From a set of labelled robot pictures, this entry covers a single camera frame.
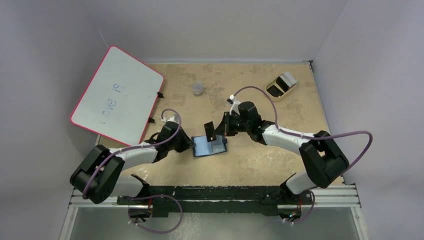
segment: tabletop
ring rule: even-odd
[[[327,122],[309,64],[148,64],[161,73],[165,81],[153,108],[145,139],[162,129],[161,112],[175,109],[182,118],[182,127],[189,137],[205,135],[204,124],[213,121],[215,127],[223,113],[229,111],[227,98],[245,86],[263,88],[284,72],[298,81],[282,100],[275,102],[279,125],[305,133],[328,131]],[[192,83],[201,82],[204,92],[192,94]],[[262,119],[273,121],[274,111],[269,100],[258,90],[245,89],[237,95],[241,102],[255,104]],[[108,148],[124,147],[106,137],[99,143]],[[228,137],[228,152],[194,157],[191,149],[182,153],[170,151],[154,164],[129,168],[123,175],[136,174],[151,185],[180,186],[266,186],[280,185],[294,173],[305,171],[302,159],[295,153],[275,146],[253,142],[246,133]],[[333,185],[341,185],[340,178]]]

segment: red frame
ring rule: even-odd
[[[81,97],[79,98],[79,101],[78,101],[78,103],[76,104],[75,108],[73,109],[72,114],[71,114],[71,115],[70,115],[70,117],[69,117],[69,120],[70,120],[70,122],[71,122],[71,123],[73,123],[74,125],[76,125],[76,126],[78,126],[78,127],[81,127],[81,128],[86,129],[86,130],[88,130],[88,131],[90,131],[90,132],[96,133],[96,134],[98,134],[98,135],[104,136],[104,137],[106,137],[106,138],[112,139],[112,140],[114,140],[114,141],[117,141],[118,143],[121,143],[121,144],[124,144],[124,145],[130,146],[128,143],[121,142],[121,141],[119,141],[119,140],[117,140],[117,139],[114,139],[114,138],[112,138],[112,137],[110,137],[110,136],[103,135],[103,134],[101,134],[101,133],[99,133],[99,132],[97,132],[97,131],[94,131],[94,130],[89,129],[89,128],[84,127],[84,126],[81,126],[81,125],[79,125],[79,124],[75,123],[74,121],[72,121],[72,116],[74,115],[75,111],[77,110],[78,106],[80,105],[81,100],[83,99],[84,95],[86,94],[87,89],[89,88],[90,84],[92,83],[92,81],[93,81],[94,77],[95,77],[95,76],[96,76],[96,74],[97,74],[97,71],[99,70],[100,66],[102,65],[103,61],[104,61],[104,60],[105,60],[105,58],[106,58],[106,55],[108,55],[108,53],[109,53],[109,51],[111,50],[111,48],[117,48],[117,49],[121,50],[122,52],[126,53],[127,55],[129,55],[129,56],[130,56],[130,57],[132,57],[133,59],[135,59],[135,60],[139,61],[141,64],[145,65],[145,66],[146,66],[146,67],[148,67],[149,69],[151,69],[151,70],[155,71],[156,73],[158,73],[159,75],[161,75],[161,76],[162,76],[162,83],[160,84],[159,91],[162,89],[162,86],[164,85],[165,77],[164,77],[164,76],[163,76],[160,72],[158,72],[158,71],[154,70],[153,68],[149,67],[149,66],[148,66],[148,65],[146,65],[144,62],[142,62],[142,61],[138,60],[138,59],[137,59],[137,58],[135,58],[133,55],[129,54],[128,52],[126,52],[126,51],[124,51],[124,50],[122,50],[122,49],[121,49],[121,48],[119,48],[118,46],[116,46],[116,45],[111,45],[111,46],[109,47],[109,49],[107,49],[106,54],[104,55],[103,59],[101,60],[100,64],[98,65],[98,67],[97,67],[97,69],[96,69],[95,73],[93,74],[93,76],[92,76],[92,78],[91,78],[90,82],[88,83],[87,87],[85,88],[84,93],[83,93],[83,94],[81,95]],[[158,96],[156,95],[156,99],[154,100],[154,104],[153,104],[153,107],[152,107],[152,108],[151,108],[151,110],[150,110],[150,114],[149,114],[149,116],[151,116],[151,115],[152,115],[153,108],[155,107],[155,104],[156,104],[156,101],[157,101],[157,100],[158,100]],[[146,121],[146,124],[144,125],[143,133],[141,134],[140,141],[138,141],[138,143],[141,143],[141,142],[142,142],[143,137],[145,136],[145,133],[146,133],[146,128],[147,128],[147,124],[148,124],[148,123],[149,123],[149,120],[147,120],[147,121]]]

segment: table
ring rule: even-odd
[[[156,123],[147,127],[145,138],[161,130],[163,109],[175,109],[182,117],[182,127],[189,137],[205,134],[203,124],[221,122],[224,111],[230,109],[227,98],[238,89],[252,85],[263,88],[284,72],[290,72],[297,86],[275,103],[279,125],[305,133],[328,130],[313,73],[308,64],[148,64],[161,73],[164,84],[153,110]],[[201,96],[191,92],[192,83],[204,85]],[[269,100],[255,89],[237,95],[241,102],[253,102],[262,119],[273,121]],[[108,148],[124,147],[101,137],[99,143]],[[168,156],[154,164],[143,164],[124,171],[137,174],[151,185],[280,185],[293,173],[305,170],[300,156],[287,150],[253,142],[246,133],[228,138],[228,152],[207,157],[194,157],[191,149]],[[333,185],[341,185],[338,178]]]

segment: whiteboard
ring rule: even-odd
[[[123,144],[137,145],[163,82],[160,73],[111,46],[70,120]]]

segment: gray wall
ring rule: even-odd
[[[107,45],[149,62],[307,61],[347,0],[88,0]]]
[[[350,0],[314,62],[333,133],[375,139],[346,173],[372,239],[424,238],[424,2]],[[366,137],[338,141],[352,159]]]
[[[106,51],[80,2],[0,1],[2,240],[58,239],[95,141],[69,121]]]

